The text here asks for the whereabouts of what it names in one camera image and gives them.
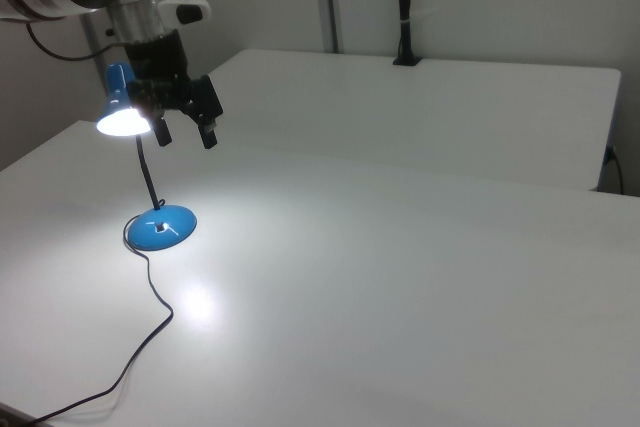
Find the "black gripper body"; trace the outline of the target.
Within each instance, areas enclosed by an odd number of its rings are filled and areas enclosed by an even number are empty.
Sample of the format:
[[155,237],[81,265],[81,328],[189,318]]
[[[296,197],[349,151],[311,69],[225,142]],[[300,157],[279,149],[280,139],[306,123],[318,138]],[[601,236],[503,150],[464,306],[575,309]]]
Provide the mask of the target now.
[[194,121],[215,121],[222,105],[207,75],[191,78],[177,30],[153,40],[128,43],[125,53],[134,72],[127,85],[133,106],[149,121],[179,110]]

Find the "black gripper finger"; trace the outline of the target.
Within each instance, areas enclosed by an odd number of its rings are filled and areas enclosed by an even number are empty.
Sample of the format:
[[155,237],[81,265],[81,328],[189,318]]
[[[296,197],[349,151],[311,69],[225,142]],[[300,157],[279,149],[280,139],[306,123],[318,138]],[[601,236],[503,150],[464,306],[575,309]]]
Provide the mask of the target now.
[[215,147],[218,143],[215,133],[216,120],[208,119],[204,115],[200,115],[197,120],[197,126],[203,147],[205,149],[211,149]]
[[166,147],[172,142],[171,133],[162,115],[153,118],[153,131],[160,147]]

